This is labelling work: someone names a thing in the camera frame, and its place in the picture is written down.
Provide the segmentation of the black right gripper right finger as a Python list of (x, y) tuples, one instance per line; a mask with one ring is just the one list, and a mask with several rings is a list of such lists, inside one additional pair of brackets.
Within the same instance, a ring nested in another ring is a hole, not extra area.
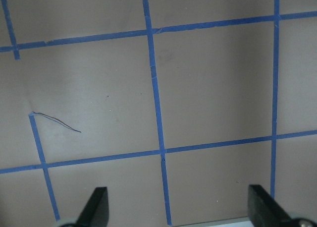
[(248, 217), (255, 227), (297, 226), (297, 222), (258, 184), (248, 187)]

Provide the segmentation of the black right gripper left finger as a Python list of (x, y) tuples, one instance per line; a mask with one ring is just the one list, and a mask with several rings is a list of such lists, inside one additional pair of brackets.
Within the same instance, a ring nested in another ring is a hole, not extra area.
[(106, 227), (109, 221), (107, 187), (96, 187), (76, 221), (77, 227)]

